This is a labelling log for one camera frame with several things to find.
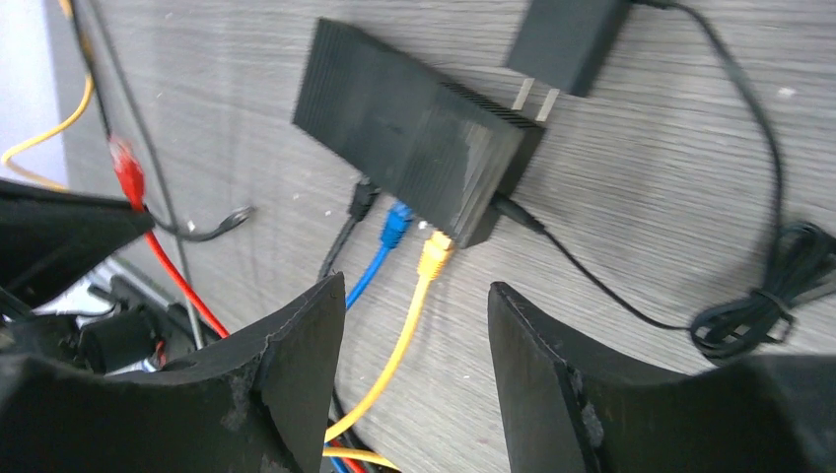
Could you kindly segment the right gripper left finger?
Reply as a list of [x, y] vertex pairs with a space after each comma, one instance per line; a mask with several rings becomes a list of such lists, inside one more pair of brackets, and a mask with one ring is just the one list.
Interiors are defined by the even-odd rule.
[[1, 359], [5, 472], [316, 472], [345, 318], [341, 274], [158, 372]]

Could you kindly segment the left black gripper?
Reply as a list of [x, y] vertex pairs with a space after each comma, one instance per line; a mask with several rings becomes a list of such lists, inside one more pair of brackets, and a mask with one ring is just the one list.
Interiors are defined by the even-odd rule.
[[94, 269], [152, 228], [125, 200], [3, 179], [1, 287], [24, 304], [1, 294], [1, 353], [154, 372], [217, 341], [204, 322], [195, 341], [184, 304], [154, 283], [113, 262]]

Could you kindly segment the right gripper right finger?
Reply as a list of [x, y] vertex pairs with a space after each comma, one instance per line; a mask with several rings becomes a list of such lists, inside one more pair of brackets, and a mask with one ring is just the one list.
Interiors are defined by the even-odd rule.
[[835, 360], [764, 355], [688, 375], [620, 353], [504, 282], [490, 349], [515, 472], [831, 472]]

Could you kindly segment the black network switch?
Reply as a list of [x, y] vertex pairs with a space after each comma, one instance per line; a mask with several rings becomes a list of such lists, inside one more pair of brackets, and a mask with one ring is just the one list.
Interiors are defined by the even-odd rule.
[[352, 25], [319, 19], [294, 124], [467, 248], [543, 127]]

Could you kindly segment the black power adapter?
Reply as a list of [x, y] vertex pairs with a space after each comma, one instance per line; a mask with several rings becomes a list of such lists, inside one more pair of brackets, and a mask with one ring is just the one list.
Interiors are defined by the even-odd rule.
[[549, 87], [539, 122], [559, 95], [587, 97], [631, 7], [623, 0], [531, 0], [505, 62], [524, 75], [512, 109], [523, 109], [537, 81]]

